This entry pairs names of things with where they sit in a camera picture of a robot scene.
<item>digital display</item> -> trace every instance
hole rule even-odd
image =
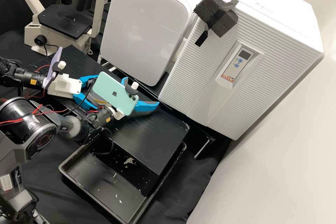
[[[245,60],[248,60],[249,57],[251,56],[251,54],[248,53],[248,52],[246,52],[246,51],[244,51],[244,50],[242,50],[242,51],[239,53],[239,56],[242,57],[242,58],[245,59]]]

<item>white paint speck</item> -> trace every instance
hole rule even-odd
[[[125,162],[124,162],[124,165],[127,165],[128,163],[131,163],[133,165],[135,165],[135,163],[133,163],[134,159],[129,157]]]

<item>white wall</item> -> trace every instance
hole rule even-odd
[[[336,223],[336,0],[306,1],[325,58],[222,160],[188,224]]]

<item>black foam block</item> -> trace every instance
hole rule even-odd
[[[207,23],[224,4],[225,2],[223,2],[223,0],[202,0],[194,9],[194,12]],[[237,22],[238,16],[230,9],[211,27],[211,30],[219,37],[222,37],[235,26]]]

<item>ribbed white panel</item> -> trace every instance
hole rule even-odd
[[[233,94],[208,122],[210,128],[238,139],[319,57],[318,52],[279,33],[253,17],[236,11],[238,24],[222,38],[209,32],[201,47],[195,41],[204,31],[198,19],[162,89],[159,99],[184,114],[202,93],[234,43],[239,40],[264,54]]]

